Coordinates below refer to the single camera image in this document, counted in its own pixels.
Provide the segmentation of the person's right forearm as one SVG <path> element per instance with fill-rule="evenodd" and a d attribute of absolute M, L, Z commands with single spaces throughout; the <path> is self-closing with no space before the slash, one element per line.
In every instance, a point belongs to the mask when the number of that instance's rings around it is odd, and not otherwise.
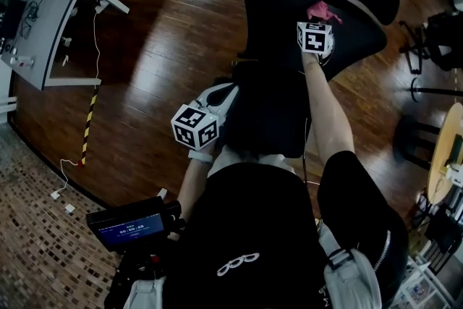
<path fill-rule="evenodd" d="M 310 115 L 319 158 L 326 163 L 342 151 L 354 151 L 352 128 L 340 103 L 332 93 L 315 54 L 303 53 Z"/>

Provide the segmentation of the pink cloth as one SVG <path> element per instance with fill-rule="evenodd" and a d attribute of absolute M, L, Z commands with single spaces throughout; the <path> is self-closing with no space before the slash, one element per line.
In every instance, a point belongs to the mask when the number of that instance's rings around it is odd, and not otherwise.
<path fill-rule="evenodd" d="M 307 18 L 309 20 L 317 19 L 324 22 L 329 22 L 332 20 L 337 21 L 340 25 L 343 24 L 342 19 L 334 14 L 329 8 L 326 2 L 319 1 L 312 6 L 307 8 Z"/>

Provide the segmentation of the black chest-mounted monitor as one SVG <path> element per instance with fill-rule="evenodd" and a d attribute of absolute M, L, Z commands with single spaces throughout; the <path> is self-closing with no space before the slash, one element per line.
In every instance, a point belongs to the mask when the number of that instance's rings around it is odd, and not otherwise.
<path fill-rule="evenodd" d="M 172 232 L 181 232 L 178 201 L 165 203 L 160 196 L 86 215 L 91 232 L 110 252 L 123 254 L 137 247 L 160 245 Z"/>

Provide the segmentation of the white wristband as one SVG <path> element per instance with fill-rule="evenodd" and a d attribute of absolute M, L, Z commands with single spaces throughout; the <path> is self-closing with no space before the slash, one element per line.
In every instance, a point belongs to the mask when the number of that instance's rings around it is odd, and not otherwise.
<path fill-rule="evenodd" d="M 203 153 L 200 151 L 190 150 L 188 153 L 188 158 L 201 161 L 203 163 L 212 164 L 213 157 L 209 153 Z"/>

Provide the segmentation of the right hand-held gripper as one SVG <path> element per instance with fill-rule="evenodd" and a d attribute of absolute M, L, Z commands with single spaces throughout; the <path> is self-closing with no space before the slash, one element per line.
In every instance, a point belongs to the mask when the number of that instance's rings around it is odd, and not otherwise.
<path fill-rule="evenodd" d="M 298 22 L 297 42 L 302 52 L 330 54 L 334 47 L 332 27 L 323 23 Z"/>

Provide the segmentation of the grey shoulder bag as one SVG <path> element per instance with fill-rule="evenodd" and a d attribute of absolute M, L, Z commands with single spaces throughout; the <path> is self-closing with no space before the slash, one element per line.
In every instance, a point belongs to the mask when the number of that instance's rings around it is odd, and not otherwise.
<path fill-rule="evenodd" d="M 332 309 L 381 309 L 380 287 L 368 258 L 341 248 L 323 222 L 319 243 L 328 259 L 323 276 Z"/>

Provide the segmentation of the white shelf rack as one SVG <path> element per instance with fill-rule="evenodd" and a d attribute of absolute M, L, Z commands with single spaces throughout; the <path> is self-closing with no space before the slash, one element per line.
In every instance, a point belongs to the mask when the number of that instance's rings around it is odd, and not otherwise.
<path fill-rule="evenodd" d="M 430 270 L 421 254 L 408 257 L 405 278 L 389 309 L 463 309 L 463 298 L 455 300 Z"/>

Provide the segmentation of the black coat stand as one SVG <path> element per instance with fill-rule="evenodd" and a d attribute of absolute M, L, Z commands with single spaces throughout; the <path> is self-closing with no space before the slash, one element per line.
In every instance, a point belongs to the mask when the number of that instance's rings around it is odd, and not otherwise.
<path fill-rule="evenodd" d="M 460 90 L 421 87 L 417 78 L 412 80 L 409 92 L 411 94 L 412 100 L 415 103 L 420 102 L 423 94 L 435 94 L 442 96 L 453 96 L 455 98 L 463 98 L 463 91 Z"/>

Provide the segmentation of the person's black t-shirt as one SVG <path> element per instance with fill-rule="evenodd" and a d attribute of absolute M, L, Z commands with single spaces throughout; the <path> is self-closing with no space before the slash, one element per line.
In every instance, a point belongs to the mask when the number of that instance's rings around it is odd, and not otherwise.
<path fill-rule="evenodd" d="M 368 258 L 387 308 L 404 278 L 407 230 L 354 153 L 327 161 L 318 205 L 340 246 Z M 208 178 L 176 243 L 163 309 L 331 309 L 327 262 L 303 181 L 233 164 Z"/>

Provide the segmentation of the black chair seat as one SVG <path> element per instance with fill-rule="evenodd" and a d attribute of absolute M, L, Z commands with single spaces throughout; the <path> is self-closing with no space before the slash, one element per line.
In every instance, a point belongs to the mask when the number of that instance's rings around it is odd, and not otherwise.
<path fill-rule="evenodd" d="M 304 74 L 243 61 L 233 69 L 232 80 L 239 91 L 227 114 L 225 144 L 253 154 L 301 157 L 311 124 Z"/>

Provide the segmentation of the black office chair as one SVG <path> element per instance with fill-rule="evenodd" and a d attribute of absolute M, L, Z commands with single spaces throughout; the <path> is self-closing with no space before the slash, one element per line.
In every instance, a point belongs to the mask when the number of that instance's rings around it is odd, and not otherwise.
<path fill-rule="evenodd" d="M 422 62 L 430 59 L 443 71 L 463 70 L 463 12 L 442 12 L 428 18 L 426 24 L 414 30 L 404 21 L 414 44 L 408 41 L 399 49 L 406 56 L 412 75 L 422 74 Z"/>

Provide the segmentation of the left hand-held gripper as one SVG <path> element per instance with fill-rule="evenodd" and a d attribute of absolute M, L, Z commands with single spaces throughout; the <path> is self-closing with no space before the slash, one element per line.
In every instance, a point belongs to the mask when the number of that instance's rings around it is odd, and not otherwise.
<path fill-rule="evenodd" d="M 175 140 L 196 151 L 215 142 L 238 92 L 238 86 L 226 82 L 204 90 L 188 105 L 183 104 L 171 119 Z"/>

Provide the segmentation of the person's light trousers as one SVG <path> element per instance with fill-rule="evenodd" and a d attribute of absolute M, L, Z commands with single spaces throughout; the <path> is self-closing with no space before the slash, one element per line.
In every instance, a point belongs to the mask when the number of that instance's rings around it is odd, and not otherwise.
<path fill-rule="evenodd" d="M 252 164 L 263 164 L 269 166 L 275 166 L 281 169 L 285 169 L 291 173 L 295 173 L 295 170 L 286 162 L 285 156 L 282 154 L 251 154 L 249 151 L 235 151 L 227 145 L 224 145 L 221 149 L 220 154 L 214 160 L 211 169 L 208 172 L 208 177 L 212 176 L 216 172 L 222 169 L 240 163 L 252 163 Z"/>

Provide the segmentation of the round wooden table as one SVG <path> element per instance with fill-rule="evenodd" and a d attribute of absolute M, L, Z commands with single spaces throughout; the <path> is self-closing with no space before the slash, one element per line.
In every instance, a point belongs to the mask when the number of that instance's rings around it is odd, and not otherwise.
<path fill-rule="evenodd" d="M 453 186 L 463 188 L 463 104 L 454 103 L 441 127 L 403 116 L 393 137 L 394 154 L 428 172 L 426 195 L 440 203 Z"/>

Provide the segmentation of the grey desk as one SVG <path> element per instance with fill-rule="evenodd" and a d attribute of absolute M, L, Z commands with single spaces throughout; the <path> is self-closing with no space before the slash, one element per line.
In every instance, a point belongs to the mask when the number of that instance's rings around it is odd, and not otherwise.
<path fill-rule="evenodd" d="M 11 50 L 4 51 L 1 60 L 12 68 L 22 79 L 39 90 L 56 86 L 98 86 L 101 80 L 78 77 L 52 77 L 56 52 L 65 26 L 77 0 L 32 0 L 38 4 L 38 19 L 33 23 L 28 37 L 19 36 L 12 44 Z M 109 5 L 127 14 L 129 7 L 120 0 L 107 0 Z M 13 56 L 30 56 L 34 58 L 31 67 L 16 67 L 9 63 Z"/>

